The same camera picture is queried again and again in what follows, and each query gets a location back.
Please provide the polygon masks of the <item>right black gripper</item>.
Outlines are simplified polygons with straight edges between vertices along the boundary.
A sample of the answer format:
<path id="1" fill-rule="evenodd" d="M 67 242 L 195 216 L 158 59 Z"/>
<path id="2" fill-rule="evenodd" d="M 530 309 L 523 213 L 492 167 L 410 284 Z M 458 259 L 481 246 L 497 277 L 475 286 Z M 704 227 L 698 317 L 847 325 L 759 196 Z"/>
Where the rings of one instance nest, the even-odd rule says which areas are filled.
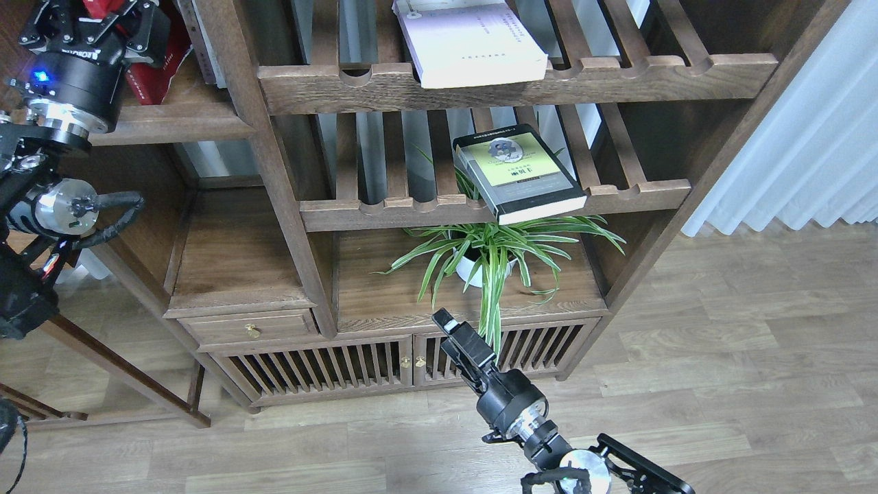
<path id="1" fill-rule="evenodd" d="M 483 441 L 527 441 L 545 424 L 548 403 L 519 369 L 501 371 L 496 353 L 470 326 L 444 307 L 432 315 L 446 335 L 441 348 L 479 397 L 476 409 L 491 432 Z"/>

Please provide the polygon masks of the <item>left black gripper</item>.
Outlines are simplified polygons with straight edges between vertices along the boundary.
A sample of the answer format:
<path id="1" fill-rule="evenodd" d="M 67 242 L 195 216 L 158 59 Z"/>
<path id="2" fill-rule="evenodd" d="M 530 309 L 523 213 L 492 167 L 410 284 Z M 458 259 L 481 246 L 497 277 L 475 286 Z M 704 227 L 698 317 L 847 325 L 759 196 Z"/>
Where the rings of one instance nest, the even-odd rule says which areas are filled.
<path id="1" fill-rule="evenodd" d="M 123 1 L 102 20 L 81 1 L 38 1 L 19 34 L 34 63 L 7 84 L 50 128 L 114 132 L 126 70 L 132 63 L 162 68 L 170 28 L 158 1 Z"/>

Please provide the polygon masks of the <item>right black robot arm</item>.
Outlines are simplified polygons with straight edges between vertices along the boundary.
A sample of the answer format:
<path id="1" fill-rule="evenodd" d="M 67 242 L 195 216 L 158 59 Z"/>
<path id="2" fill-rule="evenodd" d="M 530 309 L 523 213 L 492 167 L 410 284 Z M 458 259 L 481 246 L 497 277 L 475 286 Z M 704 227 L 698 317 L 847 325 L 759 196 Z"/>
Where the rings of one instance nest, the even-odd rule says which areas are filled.
<path id="1" fill-rule="evenodd" d="M 547 418 L 545 394 L 518 369 L 501 371 L 493 348 L 467 322 L 440 309 L 433 321 L 443 330 L 442 350 L 479 397 L 476 409 L 491 432 L 487 444 L 514 442 L 536 466 L 521 478 L 521 491 L 548 484 L 556 493 L 608 493 L 618 478 L 631 493 L 693 493 L 693 488 L 606 434 L 596 446 L 572 447 Z"/>

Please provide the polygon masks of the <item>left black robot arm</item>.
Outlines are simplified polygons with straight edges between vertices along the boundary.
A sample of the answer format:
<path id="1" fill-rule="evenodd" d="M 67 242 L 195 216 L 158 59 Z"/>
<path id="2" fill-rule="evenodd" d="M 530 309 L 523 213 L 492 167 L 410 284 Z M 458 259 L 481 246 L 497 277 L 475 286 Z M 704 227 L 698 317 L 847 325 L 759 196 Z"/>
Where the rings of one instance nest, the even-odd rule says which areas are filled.
<path id="1" fill-rule="evenodd" d="M 156 1 L 125 1 L 102 19 L 69 1 L 38 1 L 19 35 L 35 63 L 8 84 L 23 123 L 2 115 L 2 238 L 34 235 L 22 251 L 2 243 L 2 337 L 22 340 L 57 315 L 54 284 L 76 250 L 118 237 L 145 206 L 138 191 L 99 194 L 57 172 L 63 154 L 88 154 L 90 136 L 115 130 L 123 75 L 162 65 L 170 21 Z"/>

